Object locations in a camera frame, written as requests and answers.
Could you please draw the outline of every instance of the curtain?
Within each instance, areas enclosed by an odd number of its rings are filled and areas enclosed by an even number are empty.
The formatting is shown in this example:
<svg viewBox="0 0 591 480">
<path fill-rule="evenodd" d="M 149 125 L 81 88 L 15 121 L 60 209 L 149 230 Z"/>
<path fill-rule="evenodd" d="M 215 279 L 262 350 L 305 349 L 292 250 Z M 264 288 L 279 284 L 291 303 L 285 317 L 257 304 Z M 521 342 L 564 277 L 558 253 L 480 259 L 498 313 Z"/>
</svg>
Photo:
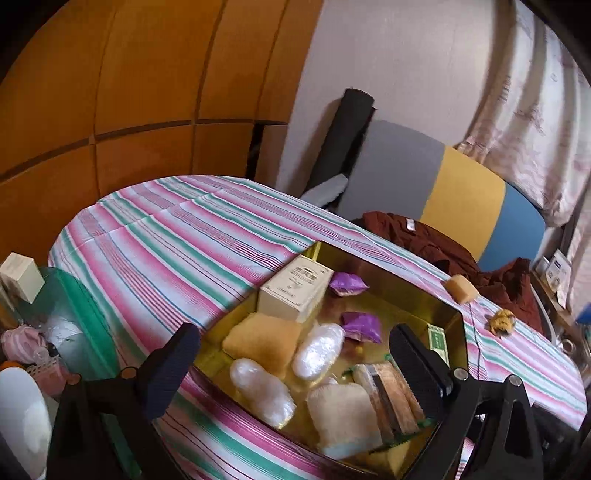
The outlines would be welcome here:
<svg viewBox="0 0 591 480">
<path fill-rule="evenodd" d="M 457 149 L 513 184 L 548 226 L 561 226 L 591 171 L 591 89 L 551 29 L 519 1 L 512 12 L 491 92 Z"/>
<path fill-rule="evenodd" d="M 591 185 L 583 198 L 566 258 L 571 265 L 567 307 L 577 317 L 591 301 Z"/>
</svg>

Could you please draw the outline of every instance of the white bowl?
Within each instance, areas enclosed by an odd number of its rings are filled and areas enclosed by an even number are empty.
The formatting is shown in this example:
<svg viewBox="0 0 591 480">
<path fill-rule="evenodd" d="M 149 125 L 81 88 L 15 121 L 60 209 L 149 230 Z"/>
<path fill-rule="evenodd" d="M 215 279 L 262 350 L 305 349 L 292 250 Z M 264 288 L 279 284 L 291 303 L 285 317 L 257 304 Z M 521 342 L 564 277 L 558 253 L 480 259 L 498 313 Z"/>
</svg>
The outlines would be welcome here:
<svg viewBox="0 0 591 480">
<path fill-rule="evenodd" d="M 0 372 L 0 433 L 31 478 L 44 475 L 51 423 L 41 390 L 22 368 Z"/>
</svg>

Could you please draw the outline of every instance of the gray fabric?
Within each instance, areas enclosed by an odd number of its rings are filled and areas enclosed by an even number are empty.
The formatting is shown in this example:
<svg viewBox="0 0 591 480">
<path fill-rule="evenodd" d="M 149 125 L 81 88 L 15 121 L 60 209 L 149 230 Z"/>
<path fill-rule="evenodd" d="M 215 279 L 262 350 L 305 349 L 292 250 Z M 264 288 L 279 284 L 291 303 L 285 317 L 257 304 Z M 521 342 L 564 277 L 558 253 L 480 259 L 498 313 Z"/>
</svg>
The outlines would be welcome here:
<svg viewBox="0 0 591 480">
<path fill-rule="evenodd" d="M 337 215 L 354 220 L 378 210 L 419 220 L 444 151 L 443 143 L 416 130 L 372 121 Z"/>
</svg>

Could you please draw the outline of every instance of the pink and green striped tablecloth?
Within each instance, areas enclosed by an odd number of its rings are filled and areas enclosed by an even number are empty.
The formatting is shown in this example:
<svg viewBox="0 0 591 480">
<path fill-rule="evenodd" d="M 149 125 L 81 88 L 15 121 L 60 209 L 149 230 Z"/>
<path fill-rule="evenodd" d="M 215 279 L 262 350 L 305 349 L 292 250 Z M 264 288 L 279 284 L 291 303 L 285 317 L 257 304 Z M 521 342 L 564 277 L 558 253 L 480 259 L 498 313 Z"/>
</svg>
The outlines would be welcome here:
<svg viewBox="0 0 591 480">
<path fill-rule="evenodd" d="M 203 329 L 292 257 L 326 241 L 408 280 L 464 315 L 470 373 L 525 383 L 530 401 L 579 428 L 586 400 L 575 365 L 518 322 L 498 340 L 480 297 L 458 306 L 434 266 L 336 215 L 245 179 L 185 176 L 107 195 L 62 230 L 50 265 L 82 281 L 108 321 L 122 365 L 139 365 L 183 322 Z M 188 375 L 158 428 L 182 467 L 203 479 L 331 475 Z M 465 441 L 460 470 L 472 448 Z"/>
</svg>

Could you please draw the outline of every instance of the metal tray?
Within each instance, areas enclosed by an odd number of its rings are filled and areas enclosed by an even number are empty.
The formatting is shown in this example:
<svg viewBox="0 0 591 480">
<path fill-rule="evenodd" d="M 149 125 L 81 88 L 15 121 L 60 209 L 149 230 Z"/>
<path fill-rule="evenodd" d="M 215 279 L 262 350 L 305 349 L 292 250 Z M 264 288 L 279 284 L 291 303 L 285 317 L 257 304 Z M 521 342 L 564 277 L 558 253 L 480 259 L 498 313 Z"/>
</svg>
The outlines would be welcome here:
<svg viewBox="0 0 591 480">
<path fill-rule="evenodd" d="M 339 382 L 350 381 L 343 372 L 354 364 L 383 361 L 385 354 L 388 353 L 389 332 L 398 323 L 409 325 L 419 338 L 424 339 L 423 341 L 426 341 L 428 324 L 442 327 L 446 333 L 450 366 L 467 369 L 462 315 L 452 306 L 406 280 L 327 243 L 318 242 L 303 255 L 334 271 L 359 275 L 369 289 L 361 295 L 342 299 L 336 299 L 327 293 L 305 322 L 300 341 L 305 338 L 315 321 L 338 323 L 340 314 L 346 311 L 372 313 L 382 322 L 381 344 L 364 343 L 363 351 L 359 352 L 355 351 L 352 342 L 346 340 L 343 352 L 328 373 L 335 374 Z M 204 334 L 201 350 L 194 363 L 214 385 L 246 411 L 248 411 L 248 405 L 230 381 L 229 366 L 233 359 L 221 350 L 221 344 L 233 326 L 256 310 L 257 295 L 258 292 L 254 291 Z M 307 392 L 313 384 L 304 382 L 289 373 L 284 381 L 297 404 L 297 409 L 291 421 L 277 432 L 294 442 L 299 448 L 308 449 L 316 456 L 323 457 L 323 461 L 334 462 L 335 460 L 322 456 L 315 449 L 318 435 L 312 425 L 305 402 Z M 387 452 L 358 455 L 338 463 L 344 463 L 359 473 L 372 472 L 386 476 L 393 473 L 401 476 L 423 448 L 429 435 L 430 430 L 424 431 L 409 442 L 392 447 Z"/>
</svg>

